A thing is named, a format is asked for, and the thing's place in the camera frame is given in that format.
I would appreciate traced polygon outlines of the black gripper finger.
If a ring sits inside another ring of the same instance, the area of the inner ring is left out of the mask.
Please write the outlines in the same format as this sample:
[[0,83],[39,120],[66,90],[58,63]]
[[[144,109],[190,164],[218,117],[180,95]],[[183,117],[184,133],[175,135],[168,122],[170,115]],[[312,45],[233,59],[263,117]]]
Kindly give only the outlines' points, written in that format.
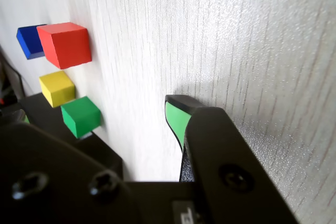
[[118,175],[23,121],[1,117],[1,223],[139,223]]
[[296,223],[227,113],[187,95],[165,97],[165,118],[191,166],[210,223]]

